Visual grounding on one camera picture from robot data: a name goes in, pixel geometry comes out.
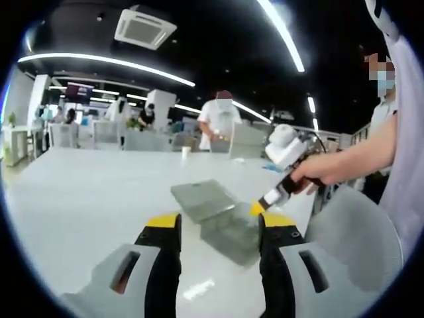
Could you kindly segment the person's right hand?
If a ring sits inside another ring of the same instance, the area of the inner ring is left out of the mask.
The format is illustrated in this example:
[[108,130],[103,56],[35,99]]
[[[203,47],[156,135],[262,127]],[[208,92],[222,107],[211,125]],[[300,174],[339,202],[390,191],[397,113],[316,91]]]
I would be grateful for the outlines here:
[[311,183],[319,179],[325,185],[339,182],[340,162],[336,154],[318,154],[308,157],[290,174],[296,183],[295,194],[302,192]]

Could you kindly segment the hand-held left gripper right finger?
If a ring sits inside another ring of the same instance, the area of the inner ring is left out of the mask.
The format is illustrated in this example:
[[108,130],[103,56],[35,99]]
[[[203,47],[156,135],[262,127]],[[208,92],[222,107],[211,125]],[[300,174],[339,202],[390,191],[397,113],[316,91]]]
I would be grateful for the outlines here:
[[263,317],[358,317],[364,292],[348,268],[314,242],[295,222],[274,213],[258,216]]

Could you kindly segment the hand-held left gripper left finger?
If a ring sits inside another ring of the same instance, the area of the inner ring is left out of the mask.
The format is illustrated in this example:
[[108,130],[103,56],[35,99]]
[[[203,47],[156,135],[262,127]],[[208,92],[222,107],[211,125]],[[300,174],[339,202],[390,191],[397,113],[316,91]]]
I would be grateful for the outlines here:
[[179,213],[153,217],[134,243],[114,250],[85,287],[60,301],[75,317],[175,317],[181,237]]

